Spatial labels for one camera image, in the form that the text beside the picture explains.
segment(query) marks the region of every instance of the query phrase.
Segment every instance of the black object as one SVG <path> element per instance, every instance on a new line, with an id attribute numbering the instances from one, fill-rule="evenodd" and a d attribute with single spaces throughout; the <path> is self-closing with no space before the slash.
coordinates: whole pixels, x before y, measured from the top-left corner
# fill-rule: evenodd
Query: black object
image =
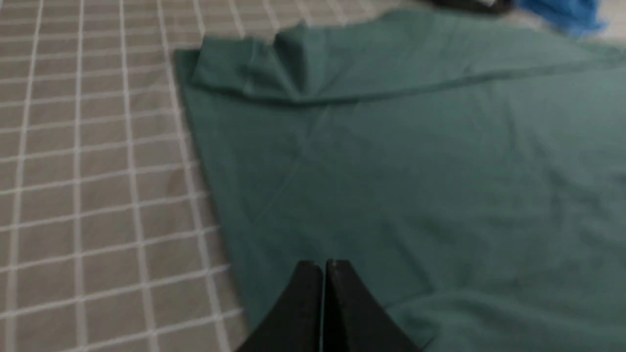
<path id="1" fill-rule="evenodd" d="M 481 0 L 431 0 L 435 6 L 471 13 L 502 15 L 513 10 L 513 0 L 494 0 L 487 5 Z"/>
<path id="2" fill-rule="evenodd" d="M 320 326 L 324 352 L 419 352 L 367 290 L 349 261 L 326 262 L 324 321 L 323 273 L 301 261 L 270 313 L 238 352 L 318 352 Z"/>

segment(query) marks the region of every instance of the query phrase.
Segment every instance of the gray checkered surface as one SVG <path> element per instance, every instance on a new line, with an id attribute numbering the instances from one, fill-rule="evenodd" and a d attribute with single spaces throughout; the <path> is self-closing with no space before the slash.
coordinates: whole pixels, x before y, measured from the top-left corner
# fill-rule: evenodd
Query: gray checkered surface
<path id="1" fill-rule="evenodd" d="M 398 0 L 4 0 L 0 351 L 229 352 L 248 334 L 172 50 Z M 608 39 L 626 2 L 605 1 Z M 539 27 L 514 14 L 516 24 Z"/>

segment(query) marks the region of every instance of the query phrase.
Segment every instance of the white grid line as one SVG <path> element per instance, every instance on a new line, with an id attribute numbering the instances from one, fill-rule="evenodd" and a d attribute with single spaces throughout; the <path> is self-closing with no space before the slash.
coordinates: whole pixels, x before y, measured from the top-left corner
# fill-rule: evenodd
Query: white grid line
<path id="1" fill-rule="evenodd" d="M 169 163 L 169 164 L 163 164 L 163 165 L 142 167 L 142 168 L 135 169 L 135 175 L 185 169 L 185 168 L 194 167 L 196 164 L 197 162 L 182 162 L 182 163 Z M 72 185 L 80 186 L 83 184 L 87 184 L 89 182 L 106 180 L 106 179 L 111 179 L 114 177 L 127 176 L 127 175 L 130 175 L 130 170 L 124 169 L 120 171 L 105 172 L 105 173 L 101 173 L 99 175 L 94 175 L 94 176 L 78 177 L 78 178 L 74 178 L 71 180 L 56 181 L 56 182 L 49 182 L 46 184 L 26 186 L 26 187 L 21 187 L 19 189 L 2 190 L 0 191 L 0 195 L 13 194 L 15 192 L 32 192 L 35 190 L 52 189 L 52 188 L 72 186 Z"/>
<path id="2" fill-rule="evenodd" d="M 239 309 L 238 308 L 238 309 L 233 309 L 231 311 L 228 311 L 228 312 L 224 313 L 223 316 L 224 316 L 224 318 L 232 318 L 232 317 L 236 317 L 236 316 L 238 316 L 239 314 L 242 314 L 242 313 L 243 313 L 243 309 Z M 185 321 L 184 323 L 179 323 L 179 324 L 175 324 L 175 325 L 169 325 L 169 326 L 164 326 L 162 328 L 158 328 L 156 330 L 156 333 L 157 334 L 174 333 L 176 331 L 189 329 L 189 328 L 195 328 L 197 326 L 210 324 L 210 323 L 213 323 L 215 320 L 216 320 L 215 316 L 209 316 L 209 317 L 206 317 L 206 318 L 189 320 L 189 321 Z M 92 351 L 94 349 L 100 349 L 100 348 L 105 348 L 105 347 L 112 347 L 112 346 L 116 346 L 116 345 L 119 345 L 119 344 L 129 343 L 129 342 L 137 341 L 139 339 L 144 339 L 144 338 L 146 338 L 148 336 L 149 336 L 149 334 L 147 332 L 133 334 L 133 335 L 126 335 L 126 336 L 122 336 L 120 338 L 115 338 L 115 339 L 106 340 L 106 341 L 102 341 L 102 342 L 91 344 L 91 345 L 88 346 L 87 350 L 88 351 Z M 78 351 L 76 349 L 66 349 L 66 350 L 61 351 L 61 352 L 78 352 Z"/>
<path id="3" fill-rule="evenodd" d="M 184 195 L 181 197 L 170 197 L 170 198 L 161 198 L 161 199 L 155 199 L 155 200 L 146 200 L 143 202 L 139 202 L 139 206 L 140 207 L 148 207 L 151 205 L 165 205 L 165 204 L 173 204 L 173 203 L 178 203 L 178 202 L 182 202 L 184 200 L 194 200 L 196 198 L 202 198 L 202 197 L 206 197 L 207 194 L 205 193 L 196 193 L 195 195 Z M 89 217 L 92 215 L 100 215 L 100 214 L 107 214 L 110 212 L 118 212 L 118 211 L 122 211 L 122 210 L 130 210 L 133 208 L 133 204 L 124 204 L 124 205 L 114 205 L 112 207 L 104 207 L 104 208 L 100 208 L 100 209 L 96 209 L 96 210 L 89 210 L 89 211 L 84 211 L 82 213 L 80 213 L 80 215 L 78 216 L 79 218 L 83 218 L 83 217 Z M 0 227 L 0 231 L 8 231 L 8 230 L 13 230 L 15 228 L 21 229 L 21 228 L 25 228 L 25 227 L 33 227 L 33 226 L 37 226 L 37 225 L 47 225 L 47 224 L 54 224 L 57 222 L 63 222 L 63 221 L 68 221 L 68 220 L 74 220 L 76 218 L 75 215 L 62 215 L 62 216 L 57 216 L 57 217 L 50 217 L 47 219 L 42 219 L 42 220 L 34 220 L 34 221 L 28 221 L 28 222 L 21 222 L 17 225 L 9 225 L 9 226 L 2 226 Z"/>
<path id="4" fill-rule="evenodd" d="M 137 95 L 137 94 L 154 93 L 154 92 L 167 93 L 167 91 L 168 91 L 167 86 L 154 85 L 154 86 L 149 86 L 146 88 L 136 88 L 136 89 L 128 90 L 128 94 Z M 118 98 L 121 96 L 124 96 L 124 92 L 105 91 L 105 92 L 100 92 L 100 93 L 84 94 L 83 99 L 90 100 L 90 99 L 102 99 L 102 98 Z M 64 95 L 64 96 L 56 96 L 54 98 L 32 99 L 32 102 L 34 104 L 57 103 L 57 102 L 64 102 L 64 101 L 74 102 L 74 99 L 76 99 L 75 95 Z M 21 106 L 22 104 L 23 102 L 19 100 L 8 101 L 5 103 L 0 103 L 0 108 Z"/>
<path id="5" fill-rule="evenodd" d="M 241 19 L 237 14 L 237 9 L 234 7 L 235 3 L 233 0 L 228 0 L 230 4 L 230 8 L 233 11 L 233 17 L 235 18 L 235 22 L 239 21 L 239 33 L 243 36 L 245 33 L 243 32 L 243 26 L 241 25 Z M 174 83 L 174 75 L 172 73 L 172 63 L 170 62 L 170 48 L 167 41 L 167 34 L 165 32 L 165 18 L 163 14 L 163 6 L 161 0 L 156 0 L 157 11 L 159 16 L 159 24 L 161 28 L 161 38 L 163 39 L 163 54 L 165 55 L 165 60 L 167 64 L 167 80 L 170 86 L 170 99 L 174 106 L 178 106 L 178 96 L 176 93 L 176 86 Z M 178 112 L 176 112 L 175 121 L 176 121 L 176 130 L 178 132 L 178 144 L 180 147 L 180 153 L 183 157 L 183 160 L 188 160 L 187 155 L 187 146 L 185 145 L 184 131 L 182 127 L 182 116 Z M 191 194 L 195 193 L 195 187 L 193 184 L 193 179 L 191 173 L 188 169 L 185 169 L 185 181 L 187 183 L 187 189 Z M 196 231 L 202 228 L 202 219 L 200 217 L 200 211 L 198 209 L 198 202 L 193 201 L 191 203 L 192 206 L 192 214 L 193 214 L 193 224 Z M 198 250 L 200 251 L 202 267 L 207 271 L 208 275 L 206 276 L 206 285 L 207 285 L 207 295 L 209 304 L 211 306 L 211 311 L 217 317 L 217 321 L 215 322 L 215 327 L 217 330 L 217 339 L 220 346 L 221 352 L 230 352 L 230 342 L 228 340 L 228 333 L 226 331 L 226 327 L 223 323 L 222 317 L 222 307 L 220 305 L 220 298 L 217 292 L 217 286 L 215 281 L 213 280 L 213 276 L 209 273 L 209 269 L 211 268 L 210 256 L 208 254 L 207 243 L 205 241 L 204 235 L 198 235 Z"/>
<path id="6" fill-rule="evenodd" d="M 304 21 L 308 25 L 313 24 L 313 17 L 311 16 L 311 11 L 307 7 L 306 3 L 303 0 L 295 0 L 295 5 L 298 7 L 302 17 L 304 17 Z"/>
<path id="7" fill-rule="evenodd" d="M 159 136 L 154 136 L 154 137 L 146 137 L 146 138 L 137 138 L 134 141 L 131 141 L 131 146 L 135 147 L 137 145 L 141 145 L 141 144 L 147 144 L 147 143 L 153 143 L 153 142 L 167 142 L 167 141 L 174 141 L 178 139 L 178 135 L 175 133 L 166 133 L 164 135 L 159 135 Z M 98 145 L 85 145 L 81 147 L 81 151 L 82 152 L 95 152 L 98 150 L 107 150 L 107 149 L 114 149 L 114 148 L 121 148 L 121 147 L 126 147 L 128 146 L 127 142 L 111 142 L 111 143 L 102 143 L 102 144 L 98 144 Z M 13 156 L 13 157 L 6 157 L 6 158 L 0 158 L 0 162 L 12 162 L 12 161 L 16 161 L 20 158 L 23 159 L 32 159 L 32 158 L 43 158 L 43 157 L 52 157 L 52 156 L 60 156 L 60 155 L 68 155 L 68 154 L 72 154 L 74 152 L 74 148 L 67 148 L 67 149 L 59 149 L 59 150 L 52 150 L 50 152 L 40 152 L 40 153 L 31 153 L 31 154 L 26 154 L 23 156 Z"/>
<path id="8" fill-rule="evenodd" d="M 200 34 L 204 35 L 207 31 L 207 27 L 204 25 L 204 17 L 202 16 L 202 10 L 200 9 L 200 4 L 198 0 L 193 0 L 193 12 L 196 15 L 196 21 L 198 22 L 198 29 L 200 30 Z"/>
<path id="9" fill-rule="evenodd" d="M 80 17 L 78 21 L 78 48 L 76 52 L 76 104 L 74 114 L 74 295 L 76 302 L 76 345 L 80 350 L 85 350 L 87 345 L 87 313 L 85 310 L 85 277 L 83 272 L 83 238 L 82 226 L 78 215 L 81 212 L 81 93 L 83 89 L 83 14 L 85 12 L 85 0 L 80 1 Z"/>
<path id="10" fill-rule="evenodd" d="M 332 12 L 335 13 L 335 16 L 337 16 L 339 23 L 345 26 L 348 23 L 348 18 L 346 17 L 344 10 L 341 8 L 341 5 L 339 5 L 337 0 L 326 0 L 326 2 L 331 7 Z"/>
<path id="11" fill-rule="evenodd" d="M 208 234 L 211 232 L 215 232 L 217 231 L 217 229 L 219 229 L 219 226 L 211 226 L 211 227 L 205 228 L 204 230 L 200 232 L 204 235 L 204 234 Z M 176 233 L 165 235 L 165 236 L 145 239 L 143 241 L 143 246 L 150 246 L 153 244 L 176 241 L 180 239 L 188 239 L 191 237 L 198 236 L 198 234 L 199 233 L 197 233 L 196 231 L 176 232 Z M 135 241 L 135 242 L 129 242 L 126 244 L 117 244 L 113 246 L 107 246 L 107 247 L 99 248 L 99 249 L 90 249 L 90 250 L 86 250 L 80 253 L 68 254 L 66 256 L 56 256 L 56 257 L 49 257 L 45 259 L 39 259 L 37 261 L 24 262 L 24 263 L 15 265 L 13 269 L 20 270 L 20 269 L 26 269 L 26 268 L 34 267 L 34 266 L 64 262 L 70 259 L 78 259 L 80 257 L 93 257 L 93 256 L 101 255 L 101 254 L 111 253 L 111 252 L 125 251 L 127 249 L 137 249 L 140 245 L 142 245 L 142 243 Z M 0 268 L 0 273 L 8 272 L 9 270 L 10 268 L 8 267 Z"/>
<path id="12" fill-rule="evenodd" d="M 154 51 L 154 48 L 156 48 L 156 46 L 152 47 L 142 47 L 142 48 L 150 48 L 150 51 Z M 151 71 L 160 71 L 160 70 L 164 70 L 165 69 L 165 65 L 164 64 L 157 64 L 157 65 L 146 65 L 146 66 L 136 66 L 136 67 L 129 67 L 128 68 L 128 72 L 129 73 L 143 73 L 143 72 L 151 72 Z M 105 69 L 105 70 L 93 70 L 93 71 L 85 71 L 82 72 L 83 77 L 100 77 L 100 76 L 110 76 L 110 75 L 117 75 L 117 74 L 121 74 L 121 68 L 109 68 L 109 69 Z M 36 75 L 33 80 L 34 81 L 47 81 L 47 80 L 70 80 L 72 78 L 76 78 L 76 73 L 58 73 L 58 74 L 53 74 L 53 75 Z M 3 78 L 0 79 L 0 84 L 3 83 L 24 83 L 24 82 L 28 82 L 28 78 L 27 77 L 19 77 L 19 78 Z M 1 104 L 7 104 L 7 105 L 15 105 L 16 102 L 5 102 L 5 103 L 0 103 Z"/>
<path id="13" fill-rule="evenodd" d="M 38 304 L 36 306 L 30 306 L 30 307 L 25 307 L 25 308 L 20 308 L 20 309 L 14 309 L 14 310 L 12 310 L 10 312 L 5 312 L 3 314 L 0 314 L 0 319 L 15 318 L 15 317 L 18 317 L 18 316 L 24 316 L 24 315 L 27 315 L 27 314 L 38 313 L 38 312 L 46 311 L 46 310 L 49 310 L 49 309 L 70 306 L 70 305 L 78 303 L 81 300 L 82 301 L 94 301 L 96 299 L 108 298 L 108 297 L 118 296 L 120 294 L 125 294 L 125 293 L 129 293 L 129 292 L 140 291 L 140 290 L 142 290 L 144 288 L 151 289 L 153 287 L 170 285 L 170 284 L 176 284 L 176 283 L 179 283 L 179 282 L 182 282 L 182 281 L 186 281 L 186 280 L 200 279 L 200 278 L 205 277 L 207 275 L 212 275 L 212 274 L 218 274 L 220 272 L 225 272 L 225 271 L 227 271 L 229 269 L 230 269 L 230 265 L 226 264 L 226 265 L 223 265 L 223 266 L 216 267 L 215 269 L 212 269 L 210 271 L 207 271 L 207 270 L 204 270 L 204 269 L 196 270 L 196 271 L 192 271 L 192 272 L 186 272 L 185 274 L 181 274 L 181 275 L 165 277 L 163 279 L 158 279 L 158 280 L 152 280 L 152 281 L 146 282 L 146 283 L 132 284 L 132 285 L 117 287 L 117 288 L 109 289 L 109 290 L 105 290 L 105 291 L 85 294 L 84 296 L 81 296 L 81 297 L 73 297 L 73 298 L 68 298 L 68 299 L 62 299 L 60 301 L 54 301 L 54 302 L 48 302 L 48 303 L 44 303 L 44 304 Z"/>
<path id="14" fill-rule="evenodd" d="M 26 98 L 24 100 L 24 116 L 22 121 L 22 132 L 19 139 L 19 157 L 18 166 L 16 168 L 15 188 L 22 187 L 24 182 L 24 159 L 26 154 L 26 127 L 28 126 L 28 117 L 30 112 L 31 96 L 33 94 L 33 80 L 35 72 L 35 59 L 37 55 L 37 45 L 39 44 L 39 29 L 41 28 L 41 15 L 43 13 L 44 0 L 39 0 L 39 9 L 37 13 L 37 23 L 33 34 L 33 47 L 31 49 L 31 64 L 28 71 L 28 85 L 26 86 Z M 13 201 L 13 226 L 17 226 L 21 220 L 20 208 L 22 204 L 22 193 L 16 192 Z M 11 243 L 9 246 L 9 275 L 7 278 L 6 292 L 6 311 L 11 312 L 17 309 L 18 303 L 18 273 L 12 269 L 18 263 L 18 228 L 11 231 Z M 17 351 L 17 328 L 15 318 L 7 318 L 5 323 L 5 347 L 6 352 Z"/>
<path id="15" fill-rule="evenodd" d="M 239 32 L 239 36 L 241 38 L 243 38 L 245 36 L 245 27 L 243 22 L 241 21 L 241 17 L 239 16 L 239 10 L 237 9 L 237 5 L 235 4 L 235 0 L 228 0 L 228 8 L 230 9 L 230 13 L 233 16 L 233 20 L 235 21 L 235 27 L 237 27 L 237 31 Z"/>
<path id="16" fill-rule="evenodd" d="M 265 9 L 267 16 L 270 18 L 270 22 L 272 23 L 272 27 L 274 28 L 274 31 L 277 31 L 278 29 L 280 29 L 280 21 L 278 20 L 278 17 L 276 16 L 276 12 L 274 12 L 274 9 L 272 8 L 272 5 L 270 4 L 269 0 L 262 0 L 262 2 L 263 2 L 263 8 Z"/>
<path id="17" fill-rule="evenodd" d="M 131 109 L 130 109 L 130 90 L 128 87 L 128 70 L 126 62 L 126 31 L 125 31 L 125 17 L 124 17 L 124 0 L 120 0 L 120 40 L 121 40 L 121 61 L 123 71 L 123 84 L 124 84 L 124 112 L 126 114 L 126 137 L 128 142 L 128 168 L 130 169 L 130 194 L 133 209 L 133 222 L 135 223 L 135 235 L 137 242 L 140 242 L 137 249 L 137 260 L 139 262 L 139 276 L 141 280 L 141 296 L 143 301 L 143 312 L 145 315 L 146 328 L 149 332 L 148 341 L 150 344 L 150 352 L 160 352 L 158 344 L 158 338 L 155 332 L 156 319 L 153 311 L 152 304 L 152 292 L 148 287 L 150 280 L 148 273 L 148 263 L 146 260 L 146 251 L 143 246 L 143 224 L 141 223 L 141 214 L 139 211 L 139 192 L 137 191 L 137 177 L 135 172 L 135 153 L 132 146 L 133 140 L 133 125 L 131 123 Z"/>

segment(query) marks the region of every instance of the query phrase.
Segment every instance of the blue cloth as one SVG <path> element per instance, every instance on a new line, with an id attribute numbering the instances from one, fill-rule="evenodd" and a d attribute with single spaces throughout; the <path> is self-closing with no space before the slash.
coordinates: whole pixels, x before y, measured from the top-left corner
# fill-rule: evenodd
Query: blue cloth
<path id="1" fill-rule="evenodd" d="M 599 21 L 599 0 L 517 0 L 517 6 L 545 18 L 557 30 L 581 37 L 606 27 Z"/>

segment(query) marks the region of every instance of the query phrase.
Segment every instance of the green fabric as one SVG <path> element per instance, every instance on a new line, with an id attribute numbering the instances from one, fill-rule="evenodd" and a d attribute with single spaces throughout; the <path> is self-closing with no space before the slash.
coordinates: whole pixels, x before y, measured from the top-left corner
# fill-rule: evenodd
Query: green fabric
<path id="1" fill-rule="evenodd" d="M 340 258 L 427 352 L 626 351 L 625 59 L 412 11 L 179 51 L 251 327 Z"/>

